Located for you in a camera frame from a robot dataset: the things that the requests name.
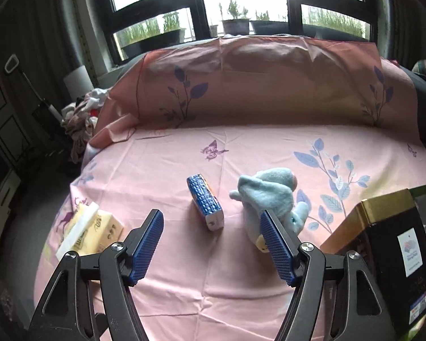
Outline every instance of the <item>pink bedsheet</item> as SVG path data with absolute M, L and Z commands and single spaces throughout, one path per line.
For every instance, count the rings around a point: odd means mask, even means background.
M 300 38 L 148 54 L 111 90 L 84 162 L 41 255 L 35 303 L 79 202 L 114 213 L 122 238 L 157 208 L 164 232 L 132 289 L 150 340 L 276 336 L 292 289 L 249 241 L 242 205 L 228 197 L 239 175 L 292 169 L 297 200 L 312 207 L 299 237 L 317 246 L 361 199 L 426 184 L 417 98 L 403 71 L 371 44 Z M 223 207 L 221 231 L 210 232 L 192 204 L 186 177 L 196 173 Z M 313 338 L 323 334 L 321 308 Z

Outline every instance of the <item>window frame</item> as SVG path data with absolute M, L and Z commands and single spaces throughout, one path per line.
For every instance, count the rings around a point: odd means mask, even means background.
M 304 35 L 301 5 L 320 7 L 351 16 L 370 25 L 369 42 L 377 41 L 376 0 L 287 0 L 289 32 Z
M 189 8 L 196 40 L 210 38 L 207 13 L 203 0 L 139 0 L 120 10 L 115 10 L 113 0 L 95 0 L 101 28 L 116 65 L 122 65 L 132 58 L 121 60 L 114 33 L 133 24 L 172 11 Z
M 302 5 L 332 10 L 370 25 L 370 42 L 377 42 L 378 11 L 377 0 L 286 0 L 289 33 L 304 35 Z M 172 11 L 189 8 L 196 40 L 211 38 L 204 0 L 139 0 L 115 11 L 113 0 L 96 0 L 98 16 L 105 39 L 116 65 L 122 65 L 132 58 L 121 60 L 114 33 L 133 24 Z

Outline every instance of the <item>leaf pattern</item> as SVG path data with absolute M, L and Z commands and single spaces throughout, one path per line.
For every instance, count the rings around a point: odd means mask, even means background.
M 330 189 L 332 190 L 332 192 L 333 192 L 334 194 L 337 194 L 337 193 L 338 193 L 338 190 L 337 190 L 337 187 L 336 187 L 336 185 L 334 184 L 334 182 L 333 182 L 331 179 L 329 179 L 329 180 L 328 180 L 328 183 L 330 183 Z
M 180 67 L 175 67 L 175 78 L 178 79 L 180 82 L 184 82 L 186 79 L 186 75 L 183 69 Z
M 371 179 L 371 177 L 369 175 L 362 175 L 357 179 L 357 173 L 354 171 L 355 166 L 350 159 L 346 160 L 345 162 L 345 173 L 347 173 L 346 177 L 340 175 L 339 154 L 335 154 L 333 157 L 331 157 L 330 154 L 324 150 L 325 143 L 320 138 L 311 145 L 314 149 L 309 150 L 310 154 L 297 151 L 293 154 L 304 165 L 311 168 L 319 168 L 323 173 L 325 173 L 328 178 L 330 190 L 336 197 L 329 194 L 320 195 L 320 198 L 323 201 L 323 204 L 326 206 L 326 209 L 328 209 L 328 211 L 331 213 L 327 213 L 324 205 L 320 205 L 317 211 L 318 218 L 308 215 L 308 218 L 312 220 L 312 222 L 308 224 L 308 229 L 317 230 L 321 226 L 328 232 L 332 233 L 330 225 L 334 222 L 333 213 L 343 213 L 344 217 L 346 217 L 343 201 L 350 196 L 352 185 L 358 184 L 360 187 L 366 188 L 366 183 Z M 326 165 L 328 164 L 331 164 L 331 169 L 326 168 Z M 298 190 L 296 195 L 296 202 L 298 203 L 300 201 L 304 201 L 308 204 L 309 214 L 311 214 L 311 201 L 302 190 Z
M 339 192 L 337 193 L 337 196 L 339 197 L 339 199 L 341 201 L 345 200 L 346 198 L 348 198 L 350 195 L 350 187 L 348 184 L 343 185 L 343 187 L 339 190 Z
M 200 99 L 208 90 L 208 83 L 200 83 L 191 88 L 191 99 Z
M 383 82 L 385 81 L 385 78 L 383 77 L 383 73 L 380 71 L 379 68 L 377 68 L 376 66 L 374 66 L 374 72 L 376 74 L 377 79 L 379 80 L 379 82 L 381 84 L 383 84 Z
M 307 165 L 308 167 L 311 167 L 311 168 L 319 167 L 319 162 L 312 155 L 309 155 L 307 153 L 299 153 L 299 152 L 294 152 L 293 154 L 300 162 Z
M 323 144 L 322 139 L 317 139 L 317 140 L 314 142 L 314 147 L 315 147 L 315 149 L 316 149 L 317 151 L 322 151 L 322 150 L 323 150 L 323 148 L 324 148 L 324 144 Z
M 303 192 L 303 190 L 298 190 L 296 193 L 296 202 L 299 203 L 300 201 L 303 201 L 308 206 L 308 211 L 311 211 L 312 205 L 310 199 L 306 196 L 306 194 Z
M 382 114 L 382 109 L 384 106 L 389 103 L 393 98 L 393 87 L 388 87 L 385 89 L 385 78 L 383 76 L 382 71 L 374 66 L 374 73 L 377 77 L 377 80 L 382 85 L 382 92 L 377 90 L 375 86 L 372 84 L 369 85 L 373 95 L 374 95 L 374 105 L 370 105 L 369 103 L 361 102 L 360 106 L 362 108 L 362 114 L 365 117 L 371 117 L 373 120 L 373 125 L 376 126 L 380 122 L 380 117 Z
M 191 88 L 188 95 L 187 89 L 191 87 L 191 81 L 188 79 L 188 76 L 185 71 L 180 67 L 176 66 L 174 70 L 174 75 L 179 82 L 183 83 L 182 90 L 178 92 L 177 88 L 171 86 L 168 86 L 167 89 L 176 98 L 179 109 L 166 109 L 161 107 L 159 108 L 159 111 L 162 112 L 162 115 L 166 118 L 168 122 L 177 119 L 179 123 L 176 128 L 178 128 L 183 122 L 192 121 L 196 118 L 195 115 L 189 113 L 189 104 L 192 100 L 200 99 L 203 95 L 205 95 L 205 93 L 207 93 L 208 83 L 204 82 L 195 85 Z
M 319 223 L 317 222 L 311 222 L 308 225 L 308 229 L 311 231 L 315 231 L 317 228 L 319 228 Z
M 328 225 L 330 225 L 330 224 L 332 224 L 332 223 L 333 223 L 333 221 L 334 221 L 333 214 L 328 213 L 328 214 L 327 214 L 327 217 L 326 217 L 326 219 L 325 219 L 325 223 L 327 223 Z
M 342 212 L 343 209 L 341 207 L 341 203 L 334 197 L 328 195 L 320 195 L 320 198 L 322 199 L 327 209 L 332 213 Z
M 387 103 L 393 98 L 393 87 L 389 87 L 385 90 Z
M 319 205 L 319 212 L 318 212 L 319 218 L 322 219 L 322 221 L 325 222 L 327 219 L 327 211 L 323 207 L 323 205 Z
M 353 171 L 353 162 L 351 160 L 346 160 L 346 167 L 350 172 Z

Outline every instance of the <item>stuffed toy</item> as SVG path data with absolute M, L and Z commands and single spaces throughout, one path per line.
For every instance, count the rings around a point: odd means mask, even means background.
M 231 199 L 241 201 L 245 228 L 249 239 L 262 252 L 268 252 L 265 239 L 260 232 L 260 215 L 271 209 L 286 230 L 299 234 L 308 217 L 305 202 L 294 207 L 293 191 L 296 177 L 288 168 L 262 170 L 254 176 L 241 175 L 237 190 L 230 191 Z

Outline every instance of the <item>metal screw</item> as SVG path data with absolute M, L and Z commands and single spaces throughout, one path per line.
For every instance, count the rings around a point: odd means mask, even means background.
M 312 251 L 314 250 L 314 245 L 310 242 L 303 242 L 301 248 L 305 251 Z
M 120 251 L 123 249 L 123 244 L 121 242 L 115 242 L 112 244 L 112 250 L 114 251 Z
M 357 260 L 360 258 L 360 254 L 358 254 L 356 251 L 349 251 L 349 258 Z

